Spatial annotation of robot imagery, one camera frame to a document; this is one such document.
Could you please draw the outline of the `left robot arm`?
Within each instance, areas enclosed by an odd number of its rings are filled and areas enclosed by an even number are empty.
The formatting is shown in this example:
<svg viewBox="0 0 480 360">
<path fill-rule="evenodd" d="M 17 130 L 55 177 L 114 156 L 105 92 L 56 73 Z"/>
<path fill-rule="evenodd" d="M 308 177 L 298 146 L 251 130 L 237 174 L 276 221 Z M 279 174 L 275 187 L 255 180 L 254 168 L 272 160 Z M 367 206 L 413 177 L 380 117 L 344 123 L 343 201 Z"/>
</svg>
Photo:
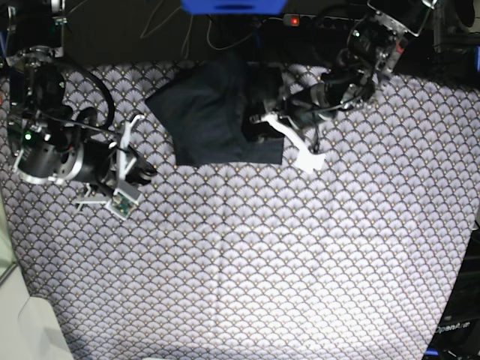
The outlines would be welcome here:
<svg viewBox="0 0 480 360">
<path fill-rule="evenodd" d="M 407 44 L 421 34 L 435 1 L 369 1 L 366 14 L 354 23 L 331 67 L 320 81 L 295 94 L 283 87 L 274 67 L 256 72 L 261 80 L 250 95 L 242 122 L 248 140 L 260 143 L 281 137 L 267 122 L 303 131 L 334 119 L 339 113 L 364 107 L 377 86 L 388 80 Z"/>
</svg>

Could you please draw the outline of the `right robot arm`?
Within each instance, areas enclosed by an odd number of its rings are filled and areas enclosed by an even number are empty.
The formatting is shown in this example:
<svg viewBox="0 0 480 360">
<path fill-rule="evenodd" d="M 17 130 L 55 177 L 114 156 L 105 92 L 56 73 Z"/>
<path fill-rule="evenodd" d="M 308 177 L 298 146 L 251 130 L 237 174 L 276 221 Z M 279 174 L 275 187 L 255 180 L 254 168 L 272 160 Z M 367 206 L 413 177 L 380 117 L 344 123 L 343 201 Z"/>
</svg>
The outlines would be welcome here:
<svg viewBox="0 0 480 360">
<path fill-rule="evenodd" d="M 64 1 L 2 1 L 1 63 L 10 76 L 7 139 L 13 169 L 24 181 L 79 182 L 108 197 L 147 185 L 155 168 L 131 146 L 131 130 L 142 116 L 110 128 L 115 105 L 110 91 L 92 72 L 65 58 Z M 98 108 L 75 114 L 65 104 L 65 71 L 97 86 L 106 102 L 103 124 Z"/>
</svg>

